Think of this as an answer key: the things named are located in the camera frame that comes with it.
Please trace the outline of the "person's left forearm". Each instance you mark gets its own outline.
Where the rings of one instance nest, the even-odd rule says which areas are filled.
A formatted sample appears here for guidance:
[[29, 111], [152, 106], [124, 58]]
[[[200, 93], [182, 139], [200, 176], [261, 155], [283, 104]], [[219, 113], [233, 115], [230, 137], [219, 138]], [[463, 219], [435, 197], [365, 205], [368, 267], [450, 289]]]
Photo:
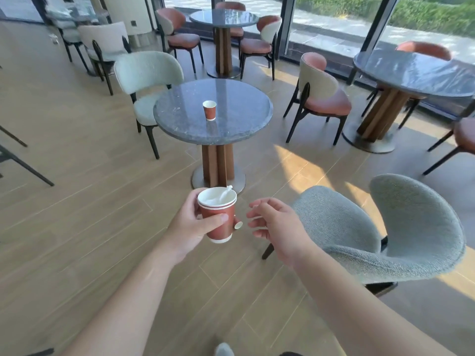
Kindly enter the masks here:
[[179, 247], [160, 240], [61, 356], [142, 356]]

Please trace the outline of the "round grey marble table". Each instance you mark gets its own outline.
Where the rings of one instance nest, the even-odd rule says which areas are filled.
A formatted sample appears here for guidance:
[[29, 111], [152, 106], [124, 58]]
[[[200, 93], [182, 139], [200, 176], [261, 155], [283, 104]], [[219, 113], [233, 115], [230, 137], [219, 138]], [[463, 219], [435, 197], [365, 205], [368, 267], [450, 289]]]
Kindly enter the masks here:
[[360, 52], [354, 68], [384, 85], [385, 90], [358, 124], [347, 121], [343, 138], [352, 146], [374, 154], [395, 149], [397, 116], [412, 96], [463, 98], [475, 95], [475, 73], [455, 60], [395, 50]]
[[230, 29], [255, 25], [258, 19], [251, 12], [233, 9], [201, 10], [190, 15], [192, 22], [213, 27], [215, 65], [207, 69], [208, 76], [221, 79], [238, 77], [240, 68], [233, 65]]
[[[216, 101], [214, 121], [206, 121], [204, 101]], [[193, 189], [232, 185], [240, 194], [246, 176], [234, 162], [233, 145], [265, 128], [273, 111], [270, 98], [258, 88], [209, 78], [160, 92], [153, 115], [166, 134], [201, 147], [202, 164], [191, 177]]]

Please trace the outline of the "grey-blue fabric chair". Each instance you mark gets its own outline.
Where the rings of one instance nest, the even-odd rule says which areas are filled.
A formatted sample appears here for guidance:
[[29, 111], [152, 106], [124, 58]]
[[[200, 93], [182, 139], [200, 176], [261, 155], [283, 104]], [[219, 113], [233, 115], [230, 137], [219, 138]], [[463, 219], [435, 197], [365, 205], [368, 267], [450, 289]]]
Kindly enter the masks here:
[[370, 181], [387, 245], [369, 215], [328, 187], [304, 191], [291, 208], [312, 241], [365, 286], [382, 295], [400, 281], [427, 280], [452, 271], [466, 253], [466, 236], [454, 209], [427, 185], [403, 175]]

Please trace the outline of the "pale green upholstered chair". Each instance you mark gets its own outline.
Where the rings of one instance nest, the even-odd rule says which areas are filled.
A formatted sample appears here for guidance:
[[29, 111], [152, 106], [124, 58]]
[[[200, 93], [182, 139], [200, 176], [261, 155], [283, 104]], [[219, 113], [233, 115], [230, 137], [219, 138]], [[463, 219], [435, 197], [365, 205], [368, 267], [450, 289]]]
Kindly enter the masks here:
[[173, 85], [184, 83], [185, 77], [180, 63], [170, 54], [158, 51], [124, 53], [116, 59], [114, 73], [122, 91], [132, 99], [138, 132], [142, 127], [148, 135], [153, 154], [159, 153], [153, 137], [153, 129], [158, 126], [153, 108], [158, 94], [148, 94], [137, 98], [137, 92], [158, 85], [171, 89]]

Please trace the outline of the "green hedge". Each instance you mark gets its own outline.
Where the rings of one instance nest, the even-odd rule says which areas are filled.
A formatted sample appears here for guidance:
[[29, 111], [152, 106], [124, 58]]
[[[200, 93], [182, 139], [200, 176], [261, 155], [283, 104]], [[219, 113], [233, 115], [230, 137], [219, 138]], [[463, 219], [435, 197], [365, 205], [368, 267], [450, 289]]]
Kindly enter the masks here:
[[[296, 0], [317, 15], [372, 22], [382, 0]], [[475, 38], [475, 0], [399, 0], [389, 25]]]

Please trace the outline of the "crumpled white tissue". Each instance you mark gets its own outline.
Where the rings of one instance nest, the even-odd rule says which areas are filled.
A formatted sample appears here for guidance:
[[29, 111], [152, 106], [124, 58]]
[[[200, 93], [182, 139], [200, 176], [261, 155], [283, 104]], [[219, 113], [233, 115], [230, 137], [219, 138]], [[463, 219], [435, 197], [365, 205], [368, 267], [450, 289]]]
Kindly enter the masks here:
[[218, 206], [230, 203], [234, 199], [233, 186], [214, 187], [209, 190], [205, 196], [202, 197], [204, 204], [209, 206]]

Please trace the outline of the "white upholstered chair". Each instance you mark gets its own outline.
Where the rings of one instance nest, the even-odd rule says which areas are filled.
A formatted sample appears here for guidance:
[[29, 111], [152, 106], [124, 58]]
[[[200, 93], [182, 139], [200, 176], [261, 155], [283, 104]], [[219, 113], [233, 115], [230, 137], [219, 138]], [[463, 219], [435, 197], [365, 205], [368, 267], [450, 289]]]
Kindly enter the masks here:
[[89, 73], [90, 70], [86, 64], [86, 61], [81, 53], [80, 46], [83, 45], [79, 32], [77, 30], [77, 26], [74, 23], [72, 17], [70, 15], [66, 15], [65, 13], [61, 12], [50, 12], [49, 17], [53, 23], [53, 25], [58, 29], [60, 36], [63, 40], [63, 44], [65, 46], [69, 62], [73, 62], [72, 56], [69, 50], [70, 46], [75, 47], [82, 64], [84, 65], [86, 72]]
[[125, 24], [80, 25], [77, 29], [96, 75], [106, 81], [110, 95], [114, 95], [110, 68], [120, 55], [132, 52]]

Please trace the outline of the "person's left hand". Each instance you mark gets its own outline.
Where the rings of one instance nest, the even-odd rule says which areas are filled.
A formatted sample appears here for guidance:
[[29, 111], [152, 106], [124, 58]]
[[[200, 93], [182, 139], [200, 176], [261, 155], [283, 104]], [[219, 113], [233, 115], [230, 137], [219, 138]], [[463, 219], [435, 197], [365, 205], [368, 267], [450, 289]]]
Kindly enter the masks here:
[[170, 222], [166, 233], [159, 241], [162, 249], [173, 265], [184, 260], [206, 234], [201, 234], [201, 220], [197, 197], [206, 188], [198, 188], [189, 193], [184, 203]]

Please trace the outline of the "person's right hand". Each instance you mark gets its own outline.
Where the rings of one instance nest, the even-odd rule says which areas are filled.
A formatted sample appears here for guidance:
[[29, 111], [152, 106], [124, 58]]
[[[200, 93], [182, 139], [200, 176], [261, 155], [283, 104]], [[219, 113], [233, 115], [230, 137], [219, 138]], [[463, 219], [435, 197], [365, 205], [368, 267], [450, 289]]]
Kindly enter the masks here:
[[313, 243], [306, 233], [298, 215], [287, 204], [278, 200], [278, 226], [273, 240], [267, 240], [274, 247], [278, 258], [287, 266], [294, 267]]

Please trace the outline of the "round glass-top table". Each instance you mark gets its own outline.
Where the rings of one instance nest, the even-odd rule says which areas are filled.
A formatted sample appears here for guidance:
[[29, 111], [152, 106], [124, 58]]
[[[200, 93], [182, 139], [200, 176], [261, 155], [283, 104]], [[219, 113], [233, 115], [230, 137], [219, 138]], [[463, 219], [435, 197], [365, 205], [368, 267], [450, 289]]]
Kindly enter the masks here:
[[[110, 23], [109, 13], [105, 9], [99, 9], [95, 11], [91, 6], [86, 8], [72, 4], [70, 6], [57, 7], [55, 5], [46, 4], [45, 13], [46, 17], [51, 21], [49, 17], [50, 12], [61, 12], [66, 15], [70, 15], [76, 24], [77, 28], [80, 25], [99, 25]], [[95, 70], [88, 73], [92, 77], [97, 77]]]

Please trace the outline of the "red paper cup with handle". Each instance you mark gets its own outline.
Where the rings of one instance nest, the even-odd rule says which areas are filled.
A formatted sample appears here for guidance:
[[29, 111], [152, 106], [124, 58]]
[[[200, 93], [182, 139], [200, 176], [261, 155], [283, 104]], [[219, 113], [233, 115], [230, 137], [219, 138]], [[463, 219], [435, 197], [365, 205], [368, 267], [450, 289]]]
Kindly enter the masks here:
[[206, 193], [208, 192], [207, 190], [211, 188], [207, 188], [204, 191], [200, 192], [197, 197], [197, 201], [199, 205], [199, 210], [203, 218], [206, 218], [215, 214], [227, 214], [229, 216], [229, 219], [226, 222], [226, 224], [217, 228], [213, 232], [207, 234], [211, 242], [215, 244], [223, 244], [229, 241], [232, 238], [233, 232], [241, 228], [243, 224], [235, 214], [235, 204], [237, 201], [237, 193], [236, 191], [233, 190], [235, 192], [234, 199], [230, 203], [218, 205], [218, 206], [209, 206], [203, 203], [202, 197], [205, 196]]

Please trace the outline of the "person's right forearm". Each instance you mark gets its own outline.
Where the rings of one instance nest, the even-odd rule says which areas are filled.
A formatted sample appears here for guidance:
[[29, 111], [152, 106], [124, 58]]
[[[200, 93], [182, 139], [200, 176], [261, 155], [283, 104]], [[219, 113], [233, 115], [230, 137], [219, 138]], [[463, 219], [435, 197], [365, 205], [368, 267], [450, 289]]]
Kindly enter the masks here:
[[456, 356], [376, 298], [317, 246], [292, 254], [290, 263], [346, 356]]

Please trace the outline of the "black metal chair legs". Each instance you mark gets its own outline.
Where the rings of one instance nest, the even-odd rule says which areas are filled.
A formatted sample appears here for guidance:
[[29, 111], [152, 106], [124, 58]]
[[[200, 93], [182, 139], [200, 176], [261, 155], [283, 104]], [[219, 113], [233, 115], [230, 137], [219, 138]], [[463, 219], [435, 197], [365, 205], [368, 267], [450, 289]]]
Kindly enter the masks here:
[[[21, 144], [23, 147], [28, 147], [28, 145], [23, 142], [21, 139], [19, 139], [18, 137], [16, 137], [14, 134], [12, 134], [11, 132], [9, 132], [8, 130], [6, 130], [4, 127], [2, 127], [0, 125], [0, 131], [2, 131], [3, 133], [5, 133], [6, 135], [8, 135], [10, 138], [12, 138], [13, 140], [15, 140], [16, 142], [18, 142], [19, 144]], [[8, 161], [8, 160], [12, 160], [14, 162], [16, 162], [17, 164], [19, 164], [21, 167], [25, 168], [27, 171], [29, 171], [30, 173], [32, 173], [33, 175], [35, 175], [36, 177], [38, 177], [39, 179], [41, 179], [43, 182], [47, 183], [48, 185], [50, 186], [55, 186], [55, 184], [53, 182], [51, 182], [49, 179], [47, 179], [46, 177], [44, 177], [42, 174], [40, 174], [38, 171], [36, 171], [34, 168], [32, 168], [30, 165], [28, 165], [27, 163], [25, 163], [24, 161], [22, 161], [19, 157], [17, 157], [15, 154], [13, 154], [11, 151], [9, 151], [8, 149], [6, 149], [2, 144], [0, 144], [0, 163], [2, 162], [5, 162], [5, 161]]]

